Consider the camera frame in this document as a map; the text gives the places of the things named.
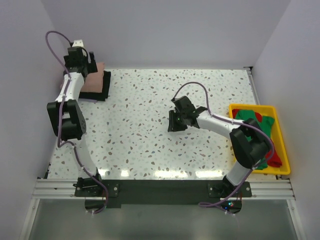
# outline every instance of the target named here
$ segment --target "white enclosure wall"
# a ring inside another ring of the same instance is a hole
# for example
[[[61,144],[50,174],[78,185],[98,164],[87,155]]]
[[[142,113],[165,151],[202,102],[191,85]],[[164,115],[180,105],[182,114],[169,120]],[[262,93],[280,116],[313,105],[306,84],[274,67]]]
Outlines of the white enclosure wall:
[[[0,3],[0,239],[19,237],[55,138],[46,110],[62,70],[46,47],[53,25],[39,0]],[[62,44],[52,36],[62,55]]]
[[[108,68],[253,66],[290,0],[42,0]]]
[[[291,183],[309,239],[319,239],[320,1],[292,0],[253,68],[262,104],[275,105]]]

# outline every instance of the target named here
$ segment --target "yellow plastic bin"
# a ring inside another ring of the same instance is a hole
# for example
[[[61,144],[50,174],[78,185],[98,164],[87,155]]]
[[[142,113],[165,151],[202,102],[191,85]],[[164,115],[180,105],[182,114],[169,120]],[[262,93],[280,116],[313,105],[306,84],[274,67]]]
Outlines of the yellow plastic bin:
[[[274,175],[288,175],[290,174],[289,161],[285,149],[284,140],[282,138],[278,116],[276,109],[273,106],[267,105],[247,105],[247,104],[230,104],[229,105],[229,116],[233,118],[232,110],[233,109],[242,109],[242,110],[253,110],[256,113],[261,114],[262,116],[269,116],[274,118],[274,124],[271,129],[271,140],[273,141],[275,151],[278,154],[279,158],[282,161],[281,167],[272,167],[268,166],[262,170],[254,170],[255,174],[274,174]]]

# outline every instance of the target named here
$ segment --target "black mounting plate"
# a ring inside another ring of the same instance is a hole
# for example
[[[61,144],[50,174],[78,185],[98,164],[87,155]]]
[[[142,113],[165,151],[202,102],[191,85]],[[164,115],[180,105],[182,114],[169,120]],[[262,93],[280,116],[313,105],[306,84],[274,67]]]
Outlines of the black mounting plate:
[[[102,180],[109,192],[108,208],[121,208],[122,204],[139,205],[197,205],[220,200],[214,187],[222,180]],[[240,188],[243,198],[252,197],[249,182]],[[76,197],[93,197],[75,190]],[[102,200],[86,200],[86,204],[101,205]]]

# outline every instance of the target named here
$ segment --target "white robotic arm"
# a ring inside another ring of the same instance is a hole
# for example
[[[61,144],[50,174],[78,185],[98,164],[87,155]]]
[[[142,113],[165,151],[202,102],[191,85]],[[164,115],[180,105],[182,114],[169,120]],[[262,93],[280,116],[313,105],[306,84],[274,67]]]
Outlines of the white robotic arm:
[[[213,117],[207,108],[195,108],[187,96],[171,100],[175,109],[169,111],[168,132],[184,131],[188,126],[216,132],[231,140],[236,162],[231,171],[223,178],[223,191],[231,193],[252,168],[271,150],[269,141],[256,132],[250,125],[260,129],[258,123],[249,119],[247,121],[231,119],[215,114]]]
[[[87,75],[97,71],[93,52],[90,53],[91,63],[88,62],[88,57],[88,52],[84,48],[83,41],[75,40],[71,47],[68,48],[68,55],[64,56],[65,66],[69,71],[70,77],[66,72],[64,72],[61,92],[55,102],[47,104],[47,111],[49,113],[53,131],[55,135],[58,136],[60,117],[59,107],[60,104],[64,102],[61,116],[61,140],[72,140],[77,148],[79,161],[92,176],[99,178],[98,169],[91,159],[86,143],[86,121],[78,106],[79,94],[81,88],[85,84]],[[79,178],[89,180],[90,177],[78,165],[75,152],[72,150],[71,153],[76,165],[78,166]]]

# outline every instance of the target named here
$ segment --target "speckled white table surface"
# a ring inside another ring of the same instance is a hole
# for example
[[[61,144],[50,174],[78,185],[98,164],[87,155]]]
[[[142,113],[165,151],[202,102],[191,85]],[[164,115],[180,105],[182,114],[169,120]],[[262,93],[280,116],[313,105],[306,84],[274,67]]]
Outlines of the speckled white table surface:
[[[168,132],[171,99],[187,82],[206,86],[210,108],[228,116],[231,103],[255,104],[246,70],[108,69],[105,102],[79,101],[93,162],[103,179],[222,179],[234,163],[231,142],[204,129]],[[195,106],[205,106],[198,85],[187,85]],[[53,147],[49,179],[77,179],[78,168],[68,146]],[[250,179],[274,180],[251,174]]]

